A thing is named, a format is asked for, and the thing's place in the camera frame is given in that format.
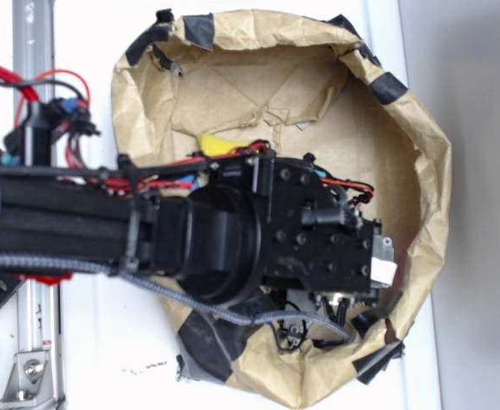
black cable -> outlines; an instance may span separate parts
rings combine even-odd
[[[24,87],[32,87],[35,85],[46,85],[46,84],[61,85],[63,87],[66,87],[72,92],[74,92],[79,100],[86,101],[85,97],[76,87],[64,81],[60,81],[59,79],[27,79],[25,81],[16,81],[14,83],[7,83],[6,81],[0,79],[0,86],[6,88],[24,88]]]

bolt head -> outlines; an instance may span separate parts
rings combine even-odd
[[[307,242],[307,236],[304,233],[299,233],[295,237],[295,242],[297,243],[297,245],[303,246]]]

black tape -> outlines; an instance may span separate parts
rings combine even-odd
[[[370,60],[375,66],[381,67],[379,58],[374,56],[373,52],[369,49],[367,44],[361,45],[357,48],[360,54]]]
[[[176,66],[176,63],[166,57],[161,49],[153,44],[153,55],[158,59],[161,67],[167,70],[172,70]]]
[[[155,15],[157,23],[171,23],[174,21],[174,13],[172,13],[172,9],[158,10]]]
[[[231,310],[246,315],[275,310],[269,295],[257,291]],[[238,326],[225,320],[192,311],[179,328],[178,339],[185,365],[181,375],[196,380],[225,383],[232,374],[231,363],[246,349],[260,326]]]
[[[403,356],[405,346],[403,342],[389,343],[374,353],[371,353],[352,363],[358,372],[358,381],[369,384],[379,374],[385,370],[390,360]]]
[[[183,17],[185,39],[206,50],[214,48],[214,15],[188,15]]]
[[[171,31],[170,23],[159,23],[142,32],[126,50],[128,64],[131,66],[138,64],[147,46],[156,42],[166,43],[170,39]]]
[[[384,73],[369,85],[369,90],[383,105],[394,103],[408,88],[392,73]]]
[[[244,352],[249,330],[247,326],[215,321],[205,313],[192,311],[178,333],[184,351],[190,356],[190,359],[184,356],[186,366],[182,374],[188,378],[216,379],[225,383],[232,374],[231,362]],[[212,379],[206,378],[202,371]]]
[[[338,15],[337,17],[333,17],[331,20],[328,21],[329,24],[333,24],[334,26],[341,27],[345,30],[348,30],[358,38],[360,37],[360,34],[356,31],[354,26],[352,26],[352,23],[343,15]]]

gray braided cable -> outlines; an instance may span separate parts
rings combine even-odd
[[[57,269],[66,272],[91,272],[91,273],[106,273],[111,274],[115,271],[115,266],[96,263],[90,261],[80,261],[71,258],[60,258],[45,255],[35,254],[17,254],[0,252],[0,267],[4,268],[24,268],[24,269]],[[221,306],[209,305],[208,303],[200,302],[199,300],[180,293],[177,290],[168,288],[158,284],[148,278],[139,277],[131,273],[122,273],[121,278],[135,284],[140,288],[151,290],[160,296],[168,299],[183,303],[184,305],[198,310],[203,313],[216,315],[228,322],[235,325],[251,326],[251,325],[265,325],[270,322],[286,319],[300,319],[307,322],[314,322],[323,325],[328,329],[335,331],[348,341],[349,332],[343,327],[332,322],[330,319],[321,316],[317,313],[307,313],[300,311],[285,311],[279,310],[274,312],[258,313],[255,316],[248,316],[241,313],[233,312]]]

metal bracket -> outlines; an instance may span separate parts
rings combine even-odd
[[[52,366],[45,350],[18,353],[0,409],[50,408],[56,403]]]

